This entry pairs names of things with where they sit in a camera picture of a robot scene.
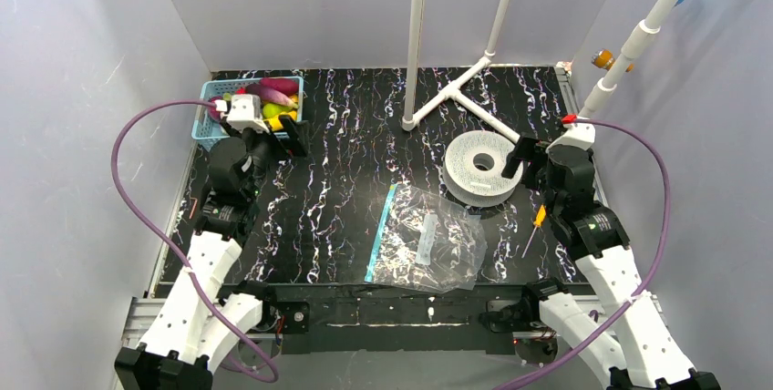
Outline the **yellow banana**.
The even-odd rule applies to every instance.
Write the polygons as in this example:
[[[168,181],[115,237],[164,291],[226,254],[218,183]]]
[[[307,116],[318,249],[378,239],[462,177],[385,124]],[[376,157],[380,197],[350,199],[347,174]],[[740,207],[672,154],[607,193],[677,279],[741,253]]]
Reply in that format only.
[[[271,118],[266,118],[263,122],[272,132],[282,132],[284,131],[283,121],[287,119],[296,121],[297,117],[298,113],[295,110],[292,110],[289,112],[282,112]]]

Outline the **purple sweet potato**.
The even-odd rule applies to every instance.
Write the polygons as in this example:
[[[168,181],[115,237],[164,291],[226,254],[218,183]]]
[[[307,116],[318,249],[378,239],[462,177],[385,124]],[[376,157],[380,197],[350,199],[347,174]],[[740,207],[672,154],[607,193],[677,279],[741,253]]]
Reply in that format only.
[[[259,84],[282,92],[286,96],[296,95],[300,90],[298,82],[286,77],[264,77],[259,80]]]

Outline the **pink purple eggplant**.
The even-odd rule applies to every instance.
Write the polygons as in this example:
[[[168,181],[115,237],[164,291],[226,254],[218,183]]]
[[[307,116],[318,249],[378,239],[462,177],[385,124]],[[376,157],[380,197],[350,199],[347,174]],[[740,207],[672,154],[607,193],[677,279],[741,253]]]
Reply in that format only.
[[[273,103],[275,105],[287,108],[298,108],[298,105],[289,96],[283,92],[261,84],[251,84],[244,88],[246,94],[258,96],[264,103]]]

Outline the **clear zip top bag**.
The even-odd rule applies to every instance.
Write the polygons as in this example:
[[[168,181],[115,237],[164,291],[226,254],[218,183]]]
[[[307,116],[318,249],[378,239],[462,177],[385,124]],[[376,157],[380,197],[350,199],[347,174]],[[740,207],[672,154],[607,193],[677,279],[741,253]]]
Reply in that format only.
[[[364,281],[424,293],[474,288],[488,244],[478,216],[404,183],[392,185]]]

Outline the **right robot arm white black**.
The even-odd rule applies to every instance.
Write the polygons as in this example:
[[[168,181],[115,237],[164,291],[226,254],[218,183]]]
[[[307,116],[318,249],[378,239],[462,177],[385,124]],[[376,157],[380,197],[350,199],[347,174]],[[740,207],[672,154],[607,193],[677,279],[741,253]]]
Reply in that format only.
[[[616,214],[595,198],[590,151],[524,137],[507,157],[503,176],[544,198],[551,230],[567,245],[591,284],[605,321],[580,307],[556,278],[527,283],[519,301],[490,305],[481,322],[494,333],[540,324],[565,340],[604,389],[718,389],[696,369],[669,333],[644,288],[629,238]]]

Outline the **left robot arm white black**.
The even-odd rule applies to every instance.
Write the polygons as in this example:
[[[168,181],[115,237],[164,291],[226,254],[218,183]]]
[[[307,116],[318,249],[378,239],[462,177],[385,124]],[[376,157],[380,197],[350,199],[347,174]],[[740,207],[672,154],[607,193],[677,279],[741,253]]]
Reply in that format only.
[[[210,148],[210,177],[203,201],[193,210],[193,232],[182,250],[156,227],[124,189],[118,155],[126,128],[111,154],[111,173],[119,196],[132,213],[159,235],[180,259],[177,279],[134,347],[123,347],[114,366],[125,389],[210,389],[223,362],[264,383],[279,378],[273,358],[248,336],[270,323],[274,295],[267,286],[242,282],[223,303],[218,295],[225,275],[239,259],[260,210],[260,182],[276,161],[303,156],[298,126],[284,118],[291,136],[281,140],[265,121],[226,118],[227,138]]]

